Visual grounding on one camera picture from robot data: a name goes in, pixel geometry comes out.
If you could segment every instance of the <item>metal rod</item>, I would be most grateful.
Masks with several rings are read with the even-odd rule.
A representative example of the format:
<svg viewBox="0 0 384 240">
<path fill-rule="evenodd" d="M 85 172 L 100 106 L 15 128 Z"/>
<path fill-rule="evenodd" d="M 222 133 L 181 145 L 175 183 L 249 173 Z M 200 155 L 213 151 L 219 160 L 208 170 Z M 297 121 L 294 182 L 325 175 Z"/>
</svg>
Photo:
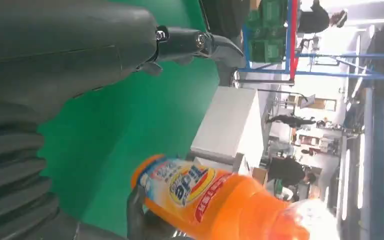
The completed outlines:
<svg viewBox="0 0 384 240">
<path fill-rule="evenodd" d="M 319 54 L 319 53 L 297 53 L 297 58 L 316 58 L 316 57 L 331 57 L 331 58 L 371 58 L 384 59 L 384 53 L 367 53 L 367 54 Z"/>
<path fill-rule="evenodd" d="M 367 73 L 381 74 L 381 73 L 372 71 L 371 69 L 369 69 L 367 67 L 358 66 L 357 64 L 354 64 L 354 63 L 351 63 L 349 61 L 345 61 L 345 60 L 339 59 L 337 57 L 331 57 L 331 58 L 336 60 L 336 61 L 338 61 L 338 62 L 340 62 L 340 63 L 342 63 L 342 64 L 345 64 L 345 65 L 348 65 L 348 66 L 351 66 L 351 67 L 358 68 L 358 69 L 361 69 L 363 71 L 366 71 Z"/>
<path fill-rule="evenodd" d="M 248 28 L 246 25 L 243 25 L 242 27 L 242 38 L 243 38 L 243 51 L 245 55 L 245 62 L 246 62 L 246 68 L 251 68 L 251 61 L 250 61 L 250 48 L 248 46 Z"/>
<path fill-rule="evenodd" d="M 364 103 L 364 159 L 363 171 L 363 206 L 361 208 L 361 223 L 365 228 L 370 228 L 371 215 L 371 188 L 373 171 L 373 89 L 366 88 Z"/>
<path fill-rule="evenodd" d="M 245 73 L 268 73 L 268 74 L 289 74 L 289 71 L 284 69 L 238 69 L 239 72 Z M 340 77 L 340 78 L 364 78 L 366 80 L 384 80 L 384 74 L 357 74 L 357 73 L 329 73 L 317 71 L 297 71 L 296 75 L 309 75 L 309 76 L 326 76 L 326 77 Z"/>
<path fill-rule="evenodd" d="M 302 96 L 306 102 L 308 102 L 308 98 L 306 96 L 304 96 L 303 94 L 299 93 L 299 92 L 293 92 L 293 91 L 279 91 L 279 90 L 269 90 L 269 89 L 260 89 L 258 88 L 257 91 L 259 92 L 270 92 L 270 93 L 281 93 L 281 94 L 296 94 L 296 95 L 300 95 Z"/>
<path fill-rule="evenodd" d="M 297 43 L 295 42 L 297 39 L 297 12 L 298 12 L 298 3 L 297 0 L 289 0 L 291 2 L 291 24 L 288 22 L 288 29 L 290 29 L 290 67 L 286 68 L 290 72 L 290 79 L 292 81 L 295 80 L 295 72 L 297 71 L 298 67 L 298 58 L 295 57 L 295 48 L 297 46 Z"/>
<path fill-rule="evenodd" d="M 357 74 L 357 73 L 328 73 L 328 72 L 308 72 L 297 71 L 296 75 L 310 75 L 310 76 L 326 76 L 326 77 L 340 77 L 340 78 L 363 78 L 365 80 L 384 80 L 384 74 Z"/>
<path fill-rule="evenodd" d="M 289 74 L 289 70 L 287 70 L 287 69 L 239 68 L 237 71 L 238 71 L 238 72 L 241 72 L 241 73 Z"/>
<path fill-rule="evenodd" d="M 293 81 L 286 80 L 252 80 L 252 79 L 238 79 L 236 80 L 240 84 L 279 84 L 279 85 L 287 85 L 293 86 Z"/>
<path fill-rule="evenodd" d="M 274 65 L 277 65 L 277 63 L 268 63 L 268 64 L 265 64 L 263 66 L 257 67 L 256 69 L 266 69 L 266 68 L 274 66 Z"/>
</svg>

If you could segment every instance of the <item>ceiling light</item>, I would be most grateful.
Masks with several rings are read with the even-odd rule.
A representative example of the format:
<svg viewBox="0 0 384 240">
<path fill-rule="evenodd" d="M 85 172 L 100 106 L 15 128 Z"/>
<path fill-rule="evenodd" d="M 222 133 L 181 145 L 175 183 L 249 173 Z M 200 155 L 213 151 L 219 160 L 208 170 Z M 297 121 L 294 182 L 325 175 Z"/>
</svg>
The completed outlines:
<svg viewBox="0 0 384 240">
<path fill-rule="evenodd" d="M 384 24 L 384 18 L 348 20 L 345 22 L 345 26 L 356 26 L 363 24 Z"/>
<path fill-rule="evenodd" d="M 363 207 L 363 186 L 364 186 L 364 162 L 365 162 L 365 134 L 360 135 L 360 159 L 358 162 L 358 196 L 357 208 Z"/>
<path fill-rule="evenodd" d="M 328 201 L 329 201 L 329 187 L 326 187 L 326 191 L 324 192 L 324 204 L 326 204 L 326 206 L 328 205 Z"/>
<path fill-rule="evenodd" d="M 367 71 L 367 66 L 364 67 L 363 71 L 361 72 L 361 74 L 366 74 L 366 71 Z M 355 88 L 354 88 L 354 91 L 352 92 L 351 94 L 351 98 L 355 98 L 356 95 L 357 95 L 357 92 L 360 90 L 360 87 L 363 83 L 363 77 L 359 77 L 358 80 L 357 80 L 357 83 L 355 84 Z"/>
<path fill-rule="evenodd" d="M 361 35 L 358 35 L 357 36 L 357 41 L 356 41 L 356 46 L 355 46 L 355 55 L 360 55 L 360 51 L 361 51 L 361 46 L 362 46 L 362 36 Z M 355 65 L 357 67 L 354 68 L 354 73 L 358 74 L 360 72 L 360 58 L 359 57 L 356 57 L 355 58 Z"/>
<path fill-rule="evenodd" d="M 368 27 L 368 35 L 370 36 L 370 38 L 373 38 L 373 36 L 375 35 L 375 31 L 376 31 L 375 25 L 370 25 Z"/>
<path fill-rule="evenodd" d="M 342 220 L 347 219 L 349 180 L 350 180 L 350 150 L 348 149 L 345 155 L 345 178 L 343 180 Z"/>
</svg>

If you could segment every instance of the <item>orange detergent bottle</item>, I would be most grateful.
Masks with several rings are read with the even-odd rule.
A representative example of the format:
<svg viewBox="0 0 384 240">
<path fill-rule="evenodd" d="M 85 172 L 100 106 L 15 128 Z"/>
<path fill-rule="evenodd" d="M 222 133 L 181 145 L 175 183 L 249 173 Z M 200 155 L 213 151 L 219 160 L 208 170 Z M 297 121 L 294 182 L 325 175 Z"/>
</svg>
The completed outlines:
<svg viewBox="0 0 384 240">
<path fill-rule="evenodd" d="M 196 240 L 308 240 L 289 204 L 252 177 L 155 155 L 135 171 L 131 187 L 145 205 Z"/>
</svg>

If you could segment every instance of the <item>green floor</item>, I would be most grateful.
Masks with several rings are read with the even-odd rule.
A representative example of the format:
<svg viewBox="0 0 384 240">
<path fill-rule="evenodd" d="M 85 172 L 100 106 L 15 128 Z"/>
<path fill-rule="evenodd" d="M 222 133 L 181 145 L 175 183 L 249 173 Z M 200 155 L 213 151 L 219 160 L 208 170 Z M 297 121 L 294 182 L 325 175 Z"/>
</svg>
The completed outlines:
<svg viewBox="0 0 384 240">
<path fill-rule="evenodd" d="M 204 30 L 198 0 L 122 0 L 145 6 L 167 26 Z M 62 208 L 88 223 L 126 234 L 126 199 L 135 167 L 164 153 L 184 156 L 217 88 L 211 60 L 162 64 L 159 77 L 128 79 L 71 100 L 41 126 Z"/>
</svg>

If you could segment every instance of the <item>person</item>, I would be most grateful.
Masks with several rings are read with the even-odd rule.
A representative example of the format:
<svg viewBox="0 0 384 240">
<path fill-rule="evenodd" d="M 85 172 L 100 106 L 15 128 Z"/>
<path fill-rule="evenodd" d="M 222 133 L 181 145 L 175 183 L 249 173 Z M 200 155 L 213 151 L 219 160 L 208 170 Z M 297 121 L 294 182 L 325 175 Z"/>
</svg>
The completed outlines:
<svg viewBox="0 0 384 240">
<path fill-rule="evenodd" d="M 301 12 L 297 33 L 316 34 L 327 29 L 329 25 L 342 28 L 348 18 L 346 10 L 336 12 L 329 17 L 328 12 L 320 6 L 319 0 L 314 0 L 311 9 L 312 11 Z"/>
<path fill-rule="evenodd" d="M 305 171 L 303 166 L 292 157 L 284 159 L 274 157 L 268 168 L 267 181 L 269 182 L 272 179 L 280 179 L 282 180 L 282 185 L 288 187 L 291 185 L 295 186 L 301 181 L 313 184 L 317 178 L 311 171 Z"/>
<path fill-rule="evenodd" d="M 266 123 L 273 123 L 275 121 L 281 121 L 282 123 L 289 125 L 291 128 L 300 128 L 301 125 L 313 125 L 316 123 L 315 118 L 312 116 L 310 119 L 302 119 L 297 116 L 277 115 L 267 119 Z"/>
</svg>

